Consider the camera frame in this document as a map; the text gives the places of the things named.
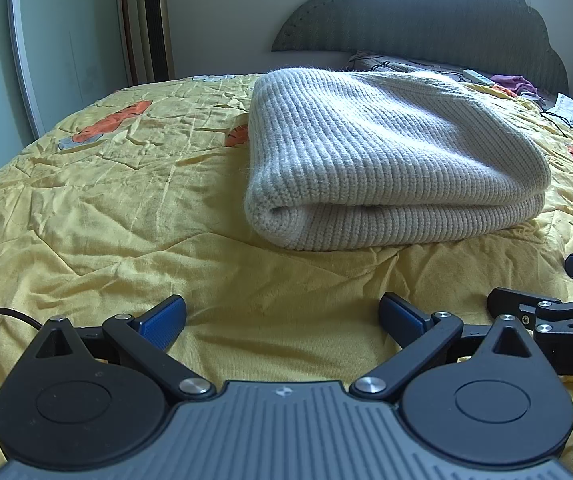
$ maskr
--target yellow bedsheet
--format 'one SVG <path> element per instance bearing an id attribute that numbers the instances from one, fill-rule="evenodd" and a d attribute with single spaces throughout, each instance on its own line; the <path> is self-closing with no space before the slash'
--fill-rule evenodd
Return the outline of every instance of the yellow bedsheet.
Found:
<path id="1" fill-rule="evenodd" d="M 462 242 L 297 253 L 249 227 L 248 144 L 224 146 L 246 124 L 256 78 L 116 92 L 2 168 L 0 306 L 93 326 L 181 294 L 188 324 L 170 354 L 218 385 L 225 378 L 348 384 L 395 351 L 377 324 L 387 290 L 476 324 L 489 322 L 485 299 L 496 286 L 573 300 L 563 269 L 573 252 L 573 141 L 533 105 L 484 94 L 550 161 L 553 185 L 534 221 Z M 141 100 L 152 103 L 99 142 L 58 148 Z M 0 319 L 0 384 L 34 333 Z M 573 378 L 566 384 L 573 394 Z M 573 470 L 573 434 L 563 460 Z"/>

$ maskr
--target purple cloth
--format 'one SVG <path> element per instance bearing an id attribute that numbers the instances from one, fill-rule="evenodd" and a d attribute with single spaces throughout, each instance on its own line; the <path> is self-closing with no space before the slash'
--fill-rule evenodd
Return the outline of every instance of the purple cloth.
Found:
<path id="1" fill-rule="evenodd" d="M 491 81 L 514 91 L 518 95 L 522 92 L 532 92 L 537 95 L 537 88 L 521 75 L 494 75 L 491 77 Z"/>

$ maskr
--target metal pivot bolt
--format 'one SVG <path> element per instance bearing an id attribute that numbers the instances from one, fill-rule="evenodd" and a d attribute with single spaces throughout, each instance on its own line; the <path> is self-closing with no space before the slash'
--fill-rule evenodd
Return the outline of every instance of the metal pivot bolt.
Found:
<path id="1" fill-rule="evenodd" d="M 211 389 L 211 383 L 200 377 L 191 377 L 180 383 L 180 391 L 188 395 L 202 395 Z"/>
<path id="2" fill-rule="evenodd" d="M 387 387 L 387 383 L 379 377 L 361 377 L 353 385 L 364 394 L 378 394 Z"/>

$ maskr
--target ribbed knit fabric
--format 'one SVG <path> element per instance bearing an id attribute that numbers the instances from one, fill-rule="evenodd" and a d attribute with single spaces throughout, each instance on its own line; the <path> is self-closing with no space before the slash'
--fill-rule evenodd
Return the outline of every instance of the ribbed knit fabric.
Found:
<path id="1" fill-rule="evenodd" d="M 249 139 L 247 218 L 295 250 L 486 234 L 536 216 L 551 179 L 528 137 L 432 73 L 268 73 Z"/>

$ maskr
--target tower fan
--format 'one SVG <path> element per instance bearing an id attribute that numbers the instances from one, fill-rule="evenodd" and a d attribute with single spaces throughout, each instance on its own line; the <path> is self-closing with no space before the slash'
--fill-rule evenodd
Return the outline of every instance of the tower fan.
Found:
<path id="1" fill-rule="evenodd" d="M 137 0 L 137 13 L 147 81 L 174 79 L 167 0 Z"/>

